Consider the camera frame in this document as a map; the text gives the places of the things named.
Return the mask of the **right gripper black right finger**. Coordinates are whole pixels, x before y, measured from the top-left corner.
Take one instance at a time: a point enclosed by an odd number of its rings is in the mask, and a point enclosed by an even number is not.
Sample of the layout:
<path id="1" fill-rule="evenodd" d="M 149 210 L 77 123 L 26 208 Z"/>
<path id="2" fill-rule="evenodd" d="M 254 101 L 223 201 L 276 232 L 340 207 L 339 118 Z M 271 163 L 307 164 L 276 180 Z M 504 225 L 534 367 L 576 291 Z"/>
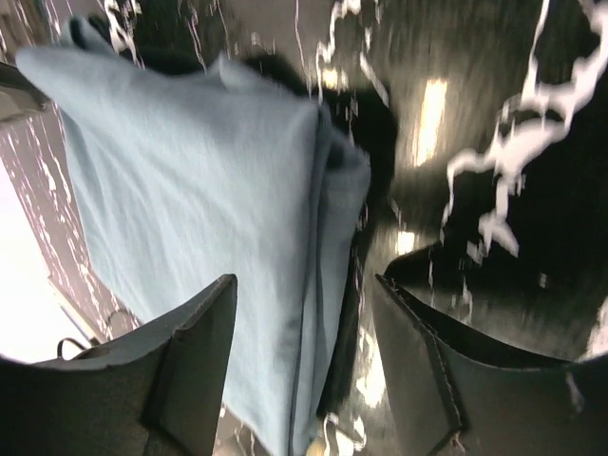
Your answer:
<path id="1" fill-rule="evenodd" d="M 375 279 L 372 312 L 404 455 L 604 455 L 607 358 L 515 348 Z"/>

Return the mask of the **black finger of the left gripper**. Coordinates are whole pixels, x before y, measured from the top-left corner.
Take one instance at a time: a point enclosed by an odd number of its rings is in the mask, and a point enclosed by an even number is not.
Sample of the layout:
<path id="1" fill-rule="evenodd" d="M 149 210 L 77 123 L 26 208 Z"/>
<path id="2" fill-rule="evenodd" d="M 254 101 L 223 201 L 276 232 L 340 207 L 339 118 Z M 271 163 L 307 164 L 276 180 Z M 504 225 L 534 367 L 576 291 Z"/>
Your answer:
<path id="1" fill-rule="evenodd" d="M 44 112 L 49 99 L 33 86 L 15 66 L 1 64 L 0 115 L 21 119 Z"/>

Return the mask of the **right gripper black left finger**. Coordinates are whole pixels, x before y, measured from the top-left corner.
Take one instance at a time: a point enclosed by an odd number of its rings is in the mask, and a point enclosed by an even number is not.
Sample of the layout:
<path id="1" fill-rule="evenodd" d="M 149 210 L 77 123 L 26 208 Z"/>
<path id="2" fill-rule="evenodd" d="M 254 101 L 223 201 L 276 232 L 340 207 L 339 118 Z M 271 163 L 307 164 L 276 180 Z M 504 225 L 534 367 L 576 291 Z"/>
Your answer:
<path id="1" fill-rule="evenodd" d="M 210 455 L 238 281 L 71 360 L 1 361 L 4 455 Z"/>

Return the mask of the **blue-grey t-shirt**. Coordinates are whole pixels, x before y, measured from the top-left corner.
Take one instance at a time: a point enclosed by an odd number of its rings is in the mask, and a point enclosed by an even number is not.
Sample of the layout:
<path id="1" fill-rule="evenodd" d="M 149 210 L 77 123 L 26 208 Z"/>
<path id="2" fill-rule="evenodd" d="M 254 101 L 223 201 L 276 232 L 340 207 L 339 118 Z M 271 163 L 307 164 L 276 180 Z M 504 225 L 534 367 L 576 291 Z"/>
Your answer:
<path id="1" fill-rule="evenodd" d="M 223 393 L 273 455 L 304 454 L 371 182 L 326 106 L 219 56 L 165 75 L 82 17 L 18 70 L 58 105 L 92 268 L 141 321 L 237 277 Z"/>

